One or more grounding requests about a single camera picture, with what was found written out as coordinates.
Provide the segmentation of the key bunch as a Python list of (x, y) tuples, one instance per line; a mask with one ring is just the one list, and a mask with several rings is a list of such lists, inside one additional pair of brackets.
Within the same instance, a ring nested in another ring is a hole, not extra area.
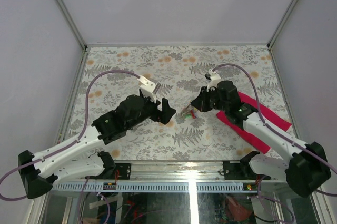
[(187, 105), (186, 107), (184, 107), (180, 113), (180, 115), (182, 116), (182, 118), (193, 118), (193, 119), (197, 119), (197, 109), (193, 106), (191, 106), (191, 104)]

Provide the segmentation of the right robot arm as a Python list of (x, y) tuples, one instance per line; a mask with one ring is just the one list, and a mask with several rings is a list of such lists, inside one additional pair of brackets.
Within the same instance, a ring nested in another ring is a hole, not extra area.
[(279, 159), (263, 154), (254, 155), (240, 165), (246, 179), (257, 174), (285, 181), (299, 196), (307, 197), (331, 177), (324, 148), (313, 142), (308, 144), (292, 138), (258, 113), (257, 108), (241, 101), (231, 81), (217, 80), (216, 85), (203, 86), (191, 105), (200, 112), (224, 112), (231, 124), (257, 137), (275, 150)]

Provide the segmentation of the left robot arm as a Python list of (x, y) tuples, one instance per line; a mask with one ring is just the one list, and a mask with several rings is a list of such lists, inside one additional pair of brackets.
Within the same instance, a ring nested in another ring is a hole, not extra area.
[(143, 94), (129, 95), (116, 109), (94, 120), (83, 134), (44, 151), (23, 151), (18, 155), (18, 164), (27, 198), (38, 198), (67, 180), (88, 176), (111, 178), (115, 164), (109, 153), (100, 152), (85, 161), (78, 157), (126, 136), (128, 130), (147, 119), (168, 124), (175, 113), (166, 98), (152, 101)]

